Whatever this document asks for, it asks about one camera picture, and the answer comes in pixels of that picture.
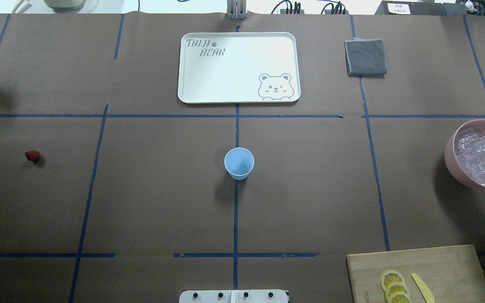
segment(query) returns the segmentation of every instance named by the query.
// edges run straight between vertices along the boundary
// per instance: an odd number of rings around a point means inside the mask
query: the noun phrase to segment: bowl of ice
[[[445,147],[448,171],[461,184],[485,189],[485,120],[464,123]]]

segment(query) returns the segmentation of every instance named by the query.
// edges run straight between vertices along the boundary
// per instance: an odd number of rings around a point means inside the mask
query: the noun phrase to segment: yellow knife
[[[435,303],[435,298],[433,297],[433,294],[431,291],[429,291],[428,286],[424,283],[424,281],[415,273],[413,273],[412,278],[416,285],[418,286],[418,289],[422,293],[422,296],[424,297],[424,300],[426,303]]]

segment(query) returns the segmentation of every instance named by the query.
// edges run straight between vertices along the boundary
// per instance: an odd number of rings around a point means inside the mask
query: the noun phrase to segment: lemon slice
[[[387,302],[388,303],[411,303],[411,300],[408,294],[404,292],[395,292],[390,296]]]
[[[383,288],[383,291],[386,291],[387,288],[389,288],[389,285],[394,282],[400,282],[402,284],[405,284],[404,276],[402,276],[402,274],[400,274],[399,272],[393,270],[386,271],[381,276],[381,288]]]
[[[409,295],[409,289],[403,282],[393,282],[389,284],[385,291],[385,297],[388,300],[394,293],[403,292]]]

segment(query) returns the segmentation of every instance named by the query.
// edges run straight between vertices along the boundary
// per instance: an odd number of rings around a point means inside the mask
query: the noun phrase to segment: strawberry
[[[32,161],[33,163],[37,163],[40,159],[40,153],[36,150],[30,150],[25,152],[25,157],[29,160]]]

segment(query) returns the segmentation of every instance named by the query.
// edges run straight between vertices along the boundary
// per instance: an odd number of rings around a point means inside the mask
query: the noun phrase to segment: gray towel
[[[385,46],[382,39],[346,40],[345,60],[349,75],[386,74]]]

